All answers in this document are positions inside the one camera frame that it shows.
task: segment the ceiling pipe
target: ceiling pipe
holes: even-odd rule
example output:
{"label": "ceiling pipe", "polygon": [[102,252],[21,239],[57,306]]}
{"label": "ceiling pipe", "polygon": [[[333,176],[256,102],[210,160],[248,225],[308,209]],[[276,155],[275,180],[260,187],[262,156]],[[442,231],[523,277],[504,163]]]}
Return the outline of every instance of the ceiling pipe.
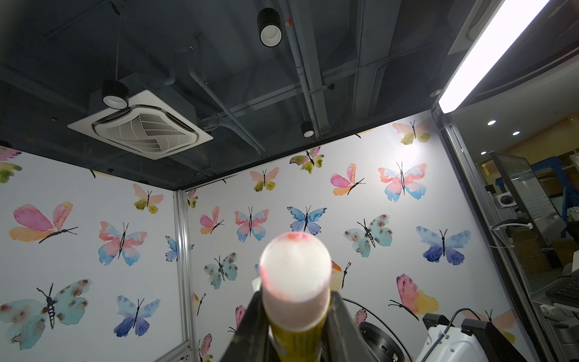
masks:
{"label": "ceiling pipe", "polygon": [[294,55],[295,69],[298,72],[299,83],[302,86],[303,96],[306,99],[307,112],[310,114],[310,119],[312,120],[312,124],[314,125],[314,132],[316,134],[316,138],[319,138],[320,131],[318,128],[318,120],[316,118],[316,113],[314,112],[314,105],[312,104],[312,95],[310,93],[311,89],[307,85],[306,71],[303,68],[302,54],[299,51],[298,37],[295,33],[295,27],[291,16],[290,5],[287,2],[287,0],[281,0],[279,4],[281,6],[281,14],[283,15],[284,19],[286,19],[284,21],[285,30],[287,31],[291,52]]}
{"label": "ceiling pipe", "polygon": [[263,151],[266,155],[269,156],[269,153],[267,152],[265,147],[263,147],[263,145],[259,143],[259,141],[247,129],[245,129],[245,127],[241,124],[241,122],[239,122],[237,117],[235,117],[233,113],[231,113],[229,108],[227,108],[225,103],[223,103],[221,99],[219,99],[219,97],[211,90],[211,88],[209,88],[209,86],[207,86],[207,84],[198,76],[198,74],[195,73],[195,70],[193,70],[193,67],[191,66],[191,62],[189,61],[187,61],[187,70],[189,71],[189,75],[191,76],[191,78],[193,78],[193,80],[195,80],[195,82],[197,82],[197,84],[201,88],[203,88],[203,90],[207,94],[209,94],[211,98],[213,98],[215,103],[217,103],[221,107],[221,109],[223,109],[225,114],[227,114],[227,116],[229,116],[231,120],[235,123],[236,127],[233,127],[230,123],[225,122],[225,120],[221,120],[221,125],[233,130],[237,135],[241,137],[241,139],[243,139],[245,142],[248,142],[252,147],[254,147],[260,155],[262,154],[261,151]]}

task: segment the pink butterfly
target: pink butterfly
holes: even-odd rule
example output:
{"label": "pink butterfly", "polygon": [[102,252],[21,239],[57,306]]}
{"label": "pink butterfly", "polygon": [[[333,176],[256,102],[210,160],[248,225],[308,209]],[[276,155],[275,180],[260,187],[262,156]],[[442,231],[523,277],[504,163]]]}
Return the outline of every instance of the pink butterfly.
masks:
{"label": "pink butterfly", "polygon": [[48,219],[42,215],[38,209],[30,204],[22,205],[14,211],[14,218],[19,224],[26,226],[17,226],[10,230],[10,237],[12,240],[20,240],[21,242],[33,242],[40,240],[39,244],[51,236],[62,234],[65,232],[76,235],[71,232],[70,229],[62,229],[64,221],[67,219],[68,214],[72,211],[72,204],[68,201],[63,202],[58,205],[54,212],[52,212],[52,220],[54,226],[48,221]]}
{"label": "pink butterfly", "polygon": [[332,182],[332,185],[336,186],[334,189],[334,195],[349,195],[350,191],[352,191],[354,187],[360,184],[365,185],[365,183],[362,182],[364,179],[356,182],[356,165],[354,163],[351,163],[350,166],[348,166],[346,174],[348,175],[348,180],[338,175],[337,173],[333,174],[332,178],[329,179],[330,182]]}
{"label": "pink butterfly", "polygon": [[203,214],[203,216],[201,216],[201,219],[199,219],[199,222],[201,223],[201,225],[203,225],[203,227],[201,228],[201,233],[203,235],[211,234],[216,227],[218,227],[219,225],[223,225],[223,220],[217,222],[218,218],[219,218],[219,206],[216,206],[213,209],[213,220],[211,220],[207,215]]}
{"label": "pink butterfly", "polygon": [[235,223],[241,225],[237,229],[237,237],[242,243],[247,239],[247,235],[251,236],[252,231],[257,240],[263,239],[266,230],[259,225],[267,221],[267,214],[269,214],[269,210],[266,209],[261,210],[256,215],[252,215],[253,208],[251,210],[247,209],[250,211],[249,217],[241,211],[235,211]]}
{"label": "pink butterfly", "polygon": [[391,184],[386,187],[386,190],[384,190],[388,196],[388,200],[397,202],[400,194],[404,193],[404,195],[406,195],[406,191],[408,191],[408,193],[416,200],[420,200],[420,198],[426,193],[426,187],[416,182],[416,180],[420,180],[424,177],[426,164],[422,163],[414,166],[406,171],[406,173],[402,172],[402,163],[400,163],[400,165],[396,163],[396,165],[400,172],[394,172],[383,168],[378,169],[378,171],[380,171],[380,180],[387,184],[391,182]]}

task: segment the watercolor butterfly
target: watercolor butterfly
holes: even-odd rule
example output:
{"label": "watercolor butterfly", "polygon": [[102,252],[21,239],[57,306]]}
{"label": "watercolor butterfly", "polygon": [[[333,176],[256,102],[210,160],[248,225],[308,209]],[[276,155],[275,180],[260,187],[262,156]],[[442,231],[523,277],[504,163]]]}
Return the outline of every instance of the watercolor butterfly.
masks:
{"label": "watercolor butterfly", "polygon": [[416,180],[424,177],[426,164],[423,163],[414,166],[406,171],[406,173],[402,173],[402,163],[398,168],[400,169],[399,173],[389,169],[378,169],[378,171],[380,171],[380,180],[385,183],[391,182],[384,190],[386,195],[388,195],[388,200],[397,202],[400,194],[404,193],[404,195],[406,195],[406,191],[416,200],[420,200],[426,193],[426,187],[416,182]]}
{"label": "watercolor butterfly", "polygon": [[237,265],[233,263],[236,259],[237,253],[231,253],[223,259],[223,264],[218,259],[213,258],[218,265],[207,264],[203,267],[205,274],[209,275],[209,281],[214,289],[219,289],[221,278],[223,278],[223,281],[225,281],[225,277],[229,280],[237,278]]}
{"label": "watercolor butterfly", "polygon": [[463,263],[464,255],[455,249],[463,248],[468,243],[471,237],[469,230],[465,230],[448,238],[445,238],[448,229],[445,230],[444,233],[442,233],[442,230],[439,230],[440,236],[422,226],[417,226],[416,231],[422,237],[422,242],[430,245],[430,248],[422,254],[426,260],[439,262],[440,257],[446,256],[446,260],[452,265]]}
{"label": "watercolor butterfly", "polygon": [[[14,158],[21,153],[15,149],[0,146],[0,161],[8,161],[8,159]],[[7,183],[8,179],[14,176],[12,171],[22,171],[22,167],[13,163],[0,162],[0,184]]]}
{"label": "watercolor butterfly", "polygon": [[358,312],[356,312],[356,316],[354,318],[354,321],[356,323],[356,326],[359,327],[360,324],[362,324],[362,322],[366,321],[366,318],[368,317],[368,314],[366,313],[365,310],[360,309]]}
{"label": "watercolor butterfly", "polygon": [[428,117],[416,127],[414,126],[416,121],[411,122],[410,126],[403,123],[395,123],[393,126],[398,130],[398,133],[404,133],[404,138],[400,143],[411,145],[415,138],[420,142],[427,142],[430,139],[430,134],[426,133],[426,131],[429,130],[432,121],[433,119]]}
{"label": "watercolor butterfly", "polygon": [[213,209],[213,220],[211,220],[207,215],[203,214],[201,216],[201,219],[199,219],[199,222],[203,226],[201,228],[201,233],[203,235],[211,234],[216,227],[218,227],[219,225],[224,225],[223,224],[224,220],[217,222],[218,218],[219,218],[219,206],[216,206]]}
{"label": "watercolor butterfly", "polygon": [[139,198],[139,201],[135,202],[135,206],[138,210],[144,210],[146,207],[149,208],[151,214],[156,214],[159,209],[155,204],[160,204],[163,201],[163,195],[151,196],[152,191],[145,192],[139,185],[133,184],[135,189],[135,196]]}
{"label": "watercolor butterfly", "polygon": [[78,324],[85,314],[85,307],[89,304],[86,299],[78,296],[88,291],[91,283],[89,279],[79,280],[51,297],[53,283],[48,295],[36,288],[46,297],[46,303],[34,299],[21,299],[1,305],[0,320],[12,323],[7,330],[8,340],[19,343],[20,350],[34,347],[44,332],[46,314],[51,329],[54,329],[55,316],[66,326]]}
{"label": "watercolor butterfly", "polygon": [[62,233],[71,233],[78,228],[78,226],[70,229],[62,229],[64,221],[67,219],[68,215],[72,211],[72,204],[68,201],[63,202],[58,205],[54,212],[52,212],[53,224],[48,221],[48,219],[42,215],[38,209],[30,204],[22,205],[14,211],[14,218],[20,225],[10,230],[9,234],[12,240],[20,240],[21,242],[34,242],[40,240],[38,243],[42,243],[44,240],[51,236],[55,236]]}
{"label": "watercolor butterfly", "polygon": [[211,334],[208,334],[203,338],[203,343],[201,343],[201,339],[198,343],[198,351],[199,351],[199,361],[200,362],[210,362],[213,358],[212,355],[209,353],[209,347],[211,347]]}
{"label": "watercolor butterfly", "polygon": [[195,205],[197,205],[197,196],[195,196],[195,191],[197,191],[197,189],[191,190],[187,193],[187,205],[191,206],[192,209],[195,208]]}
{"label": "watercolor butterfly", "polygon": [[161,300],[154,300],[141,308],[143,301],[144,299],[142,301],[137,299],[137,305],[135,306],[135,303],[122,295],[116,298],[116,303],[119,305],[117,314],[124,317],[123,321],[113,330],[117,337],[126,337],[131,328],[135,328],[135,334],[139,337],[149,330],[149,323],[145,318],[153,315],[159,307]]}
{"label": "watercolor butterfly", "polygon": [[424,315],[438,310],[437,300],[426,295],[422,290],[419,290],[418,286],[414,284],[408,275],[402,274],[397,277],[396,284],[398,285],[398,293],[400,294],[402,303],[391,299],[390,301],[393,304],[388,305],[406,309],[416,320],[419,320],[416,315]]}
{"label": "watercolor butterfly", "polygon": [[332,185],[336,186],[334,189],[334,195],[349,195],[350,191],[352,191],[354,187],[358,185],[365,185],[365,183],[362,182],[364,179],[356,182],[356,165],[354,163],[351,163],[350,166],[348,166],[346,174],[348,176],[348,180],[338,175],[337,173],[333,174],[329,179]]}
{"label": "watercolor butterfly", "polygon": [[[236,328],[239,328],[239,325],[241,324],[241,320],[243,319],[244,315],[245,315],[245,307],[243,305],[240,305],[235,309],[235,323],[237,325]],[[237,331],[237,329],[233,327],[229,327],[229,329],[230,330],[228,332],[235,333]]]}
{"label": "watercolor butterfly", "polygon": [[101,221],[101,231],[98,233],[98,237],[108,242],[98,249],[101,263],[109,265],[117,254],[119,254],[117,257],[119,259],[121,253],[128,266],[139,260],[141,254],[135,249],[135,246],[142,245],[145,242],[146,232],[138,231],[126,236],[128,229],[129,225],[127,224],[125,228],[123,223],[123,235],[121,236],[114,226],[108,222]]}
{"label": "watercolor butterfly", "polygon": [[193,309],[195,311],[195,315],[199,315],[199,308],[201,308],[201,304],[203,303],[203,298],[205,298],[205,293],[201,296],[201,299],[197,296],[197,294],[193,294]]}
{"label": "watercolor butterfly", "polygon": [[306,214],[304,214],[295,207],[288,207],[289,213],[292,214],[294,219],[297,220],[292,222],[289,226],[293,232],[302,230],[302,227],[303,232],[306,232],[307,229],[312,235],[316,235],[322,232],[322,227],[315,223],[315,221],[318,221],[322,217],[322,214],[326,211],[326,207],[314,210],[312,212],[310,212],[310,208],[311,206],[306,208]]}
{"label": "watercolor butterfly", "polygon": [[173,240],[173,238],[171,236],[165,236],[165,239],[167,239],[167,243],[169,244],[169,248],[171,248],[171,251],[168,251],[165,253],[165,256],[167,257],[167,261],[178,260],[178,258],[177,258],[177,242],[175,240]]}
{"label": "watercolor butterfly", "polygon": [[273,190],[276,187],[276,183],[272,180],[277,176],[280,172],[280,168],[276,167],[268,174],[266,174],[267,170],[262,171],[262,173],[257,173],[255,171],[250,172],[251,177],[254,181],[257,181],[257,185],[254,187],[254,190],[257,192],[263,190],[263,186],[269,191]]}
{"label": "watercolor butterfly", "polygon": [[344,232],[344,236],[349,241],[353,242],[352,248],[363,258],[367,258],[370,255],[370,243],[376,247],[376,243],[382,246],[390,246],[392,243],[392,230],[385,228],[384,226],[388,224],[389,216],[382,214],[376,217],[368,227],[366,227],[366,219],[364,219],[364,224],[361,223],[360,226],[364,230],[360,229],[349,229]]}
{"label": "watercolor butterfly", "polygon": [[[512,328],[512,326],[515,325],[514,310],[509,309],[508,311],[504,312],[503,314],[495,318],[491,318],[493,315],[492,309],[490,310],[490,314],[487,311],[485,311],[486,316],[483,316],[478,312],[475,313],[481,320],[491,322],[493,326],[495,326],[499,330],[499,332],[501,332],[502,335],[505,336],[505,338],[507,338],[509,342],[511,342],[512,345],[515,344],[516,340],[515,336],[506,331],[506,329]],[[475,317],[475,315],[470,310],[463,310],[463,314],[466,318],[477,319],[477,317]]]}
{"label": "watercolor butterfly", "polygon": [[344,287],[344,280],[346,279],[350,265],[352,265],[352,263],[348,262],[346,269],[342,272],[342,268],[332,261],[332,279],[329,282],[329,289],[331,291],[338,291]]}
{"label": "watercolor butterfly", "polygon": [[306,156],[294,156],[291,158],[291,160],[289,160],[289,163],[295,163],[295,164],[301,164],[303,165],[301,170],[306,170],[307,172],[310,173],[310,175],[312,174],[312,170],[314,169],[314,165],[317,168],[322,167],[322,158],[324,158],[324,155],[319,155],[318,153],[320,153],[320,146],[318,147],[314,147],[312,149],[310,149],[309,151],[306,151]]}
{"label": "watercolor butterfly", "polygon": [[267,214],[269,214],[269,210],[261,210],[255,216],[251,214],[253,212],[253,208],[250,209],[248,207],[247,210],[250,211],[249,217],[247,217],[247,215],[241,211],[235,211],[235,223],[237,225],[241,225],[239,229],[237,229],[237,237],[239,238],[239,241],[244,243],[247,239],[247,235],[251,236],[251,232],[253,231],[255,238],[258,241],[261,241],[261,239],[263,239],[265,236],[266,230],[259,225],[267,221]]}

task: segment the butterfly wing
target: butterfly wing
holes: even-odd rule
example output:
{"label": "butterfly wing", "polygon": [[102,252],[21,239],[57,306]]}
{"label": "butterfly wing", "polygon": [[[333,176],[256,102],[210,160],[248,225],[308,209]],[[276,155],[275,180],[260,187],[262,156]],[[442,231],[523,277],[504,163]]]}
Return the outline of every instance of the butterfly wing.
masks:
{"label": "butterfly wing", "polygon": [[344,232],[344,236],[353,242],[352,248],[360,253],[363,258],[367,258],[370,255],[370,240],[366,237],[364,231],[360,229],[349,229]]}
{"label": "butterfly wing", "polygon": [[303,228],[303,224],[306,223],[306,214],[299,211],[297,208],[288,206],[289,213],[294,216],[296,221],[292,222],[289,226],[293,232],[301,231]]}
{"label": "butterfly wing", "polygon": [[129,331],[135,324],[135,316],[137,315],[137,306],[122,295],[116,298],[116,303],[119,306],[119,311],[116,313],[124,317],[123,321],[113,329],[117,337],[126,337]]}
{"label": "butterfly wing", "polygon": [[382,214],[375,218],[368,226],[374,241],[376,241],[379,245],[390,246],[392,243],[392,230],[385,228],[386,224],[388,223],[388,215]]}
{"label": "butterfly wing", "polygon": [[79,280],[59,291],[53,299],[54,314],[62,324],[78,324],[85,314],[85,307],[89,304],[79,295],[89,290],[92,281]]}
{"label": "butterfly wing", "polygon": [[177,260],[177,242],[173,240],[171,236],[165,236],[165,239],[167,239],[169,248],[171,248],[171,251],[168,251],[165,254],[165,256],[167,257],[167,261]]}
{"label": "butterfly wing", "polygon": [[145,242],[146,232],[139,231],[129,234],[124,239],[123,244],[123,258],[128,266],[136,263],[141,254],[135,249],[135,246],[142,245]]}
{"label": "butterfly wing", "polygon": [[400,143],[410,145],[414,142],[414,131],[412,130],[412,126],[405,125],[403,123],[395,123],[393,126],[396,128],[398,133],[404,133],[404,138],[402,141],[400,141]]}
{"label": "butterfly wing", "polygon": [[260,224],[267,221],[267,215],[269,214],[269,210],[261,210],[257,214],[253,216],[251,219],[251,229],[253,230],[253,234],[255,238],[259,241],[263,239],[265,236],[266,230],[260,226]]}
{"label": "butterfly wing", "polygon": [[237,278],[237,265],[233,263],[236,259],[237,253],[231,253],[223,259],[223,273],[229,280],[235,280],[235,278]]}
{"label": "butterfly wing", "polygon": [[215,264],[208,264],[203,267],[205,274],[209,275],[209,282],[214,289],[219,289],[221,286],[221,274],[219,274],[219,267]]}
{"label": "butterfly wing", "polygon": [[430,248],[422,256],[430,262],[439,262],[442,256],[442,238],[440,235],[422,226],[417,226],[416,232],[422,238],[423,243],[430,245]]}
{"label": "butterfly wing", "polygon": [[437,300],[424,294],[422,290],[419,290],[418,286],[408,275],[402,274],[397,277],[396,284],[398,285],[398,292],[402,304],[414,314],[424,315],[438,310]]}
{"label": "butterfly wing", "polygon": [[239,229],[237,229],[237,238],[243,243],[250,233],[250,218],[241,211],[235,211],[235,223],[241,225]]}
{"label": "butterfly wing", "polygon": [[101,221],[101,231],[98,234],[101,240],[108,243],[98,249],[99,260],[104,265],[109,265],[120,249],[120,235],[114,226],[108,222]]}
{"label": "butterfly wing", "polygon": [[21,299],[0,306],[0,320],[12,323],[6,336],[12,343],[19,343],[20,350],[32,348],[44,332],[44,307],[46,304],[34,299]]}
{"label": "butterfly wing", "polygon": [[446,260],[448,260],[449,263],[452,265],[462,264],[464,261],[464,255],[455,249],[463,248],[470,240],[470,237],[471,232],[469,230],[465,230],[446,238],[444,250],[446,254]]}

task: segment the ceiling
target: ceiling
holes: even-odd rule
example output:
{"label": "ceiling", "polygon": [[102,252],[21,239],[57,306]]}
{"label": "ceiling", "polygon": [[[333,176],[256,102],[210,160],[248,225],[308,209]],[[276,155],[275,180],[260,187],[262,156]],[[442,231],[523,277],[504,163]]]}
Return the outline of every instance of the ceiling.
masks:
{"label": "ceiling", "polygon": [[[0,141],[167,189],[199,185],[430,108],[435,101],[430,94],[444,86],[466,53],[448,55],[475,3],[333,0],[328,6],[289,0],[288,13],[285,1],[265,4],[293,20],[307,82],[315,91],[317,138],[301,133],[310,115],[290,35],[284,29],[274,48],[259,41],[256,16],[263,0],[5,0]],[[578,45],[578,5],[579,0],[551,0],[463,106],[563,62],[554,60]],[[167,87],[195,107],[195,122],[205,127],[227,115],[191,78],[193,69],[265,152],[218,127],[212,141],[178,158],[153,161],[67,128],[90,112],[89,95],[102,81],[114,78],[118,34],[119,79],[175,75]]]}

